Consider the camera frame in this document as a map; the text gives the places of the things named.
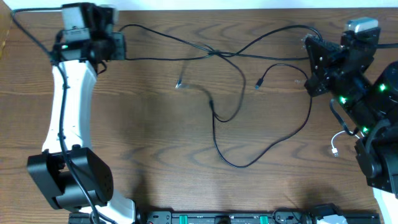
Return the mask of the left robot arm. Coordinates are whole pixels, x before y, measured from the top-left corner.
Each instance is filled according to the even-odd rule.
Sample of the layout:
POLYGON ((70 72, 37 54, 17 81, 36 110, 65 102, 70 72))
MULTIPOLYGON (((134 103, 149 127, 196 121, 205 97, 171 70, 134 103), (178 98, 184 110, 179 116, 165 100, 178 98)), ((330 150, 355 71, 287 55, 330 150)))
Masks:
POLYGON ((52 113, 42 151, 27 170, 56 210, 73 223, 136 223, 135 203, 114 188, 109 166, 93 151, 91 99, 106 62, 124 60, 124 36, 114 31, 118 11, 90 2, 61 7, 64 27, 48 56, 52 64, 52 113))

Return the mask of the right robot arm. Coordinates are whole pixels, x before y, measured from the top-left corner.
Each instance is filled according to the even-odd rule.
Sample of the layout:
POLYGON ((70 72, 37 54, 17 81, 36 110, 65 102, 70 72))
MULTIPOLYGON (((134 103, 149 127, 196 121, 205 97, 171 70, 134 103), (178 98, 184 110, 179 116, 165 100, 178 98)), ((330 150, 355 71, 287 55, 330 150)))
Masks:
POLYGON ((385 223, 397 223, 397 62, 390 63, 371 83, 364 75, 378 49, 397 44, 379 44, 376 34, 346 31, 340 44, 315 35, 304 39, 311 77, 305 88, 310 96, 331 93, 330 104, 338 103, 355 124, 350 131, 334 112, 343 130, 356 141, 356 160, 373 188, 385 223))

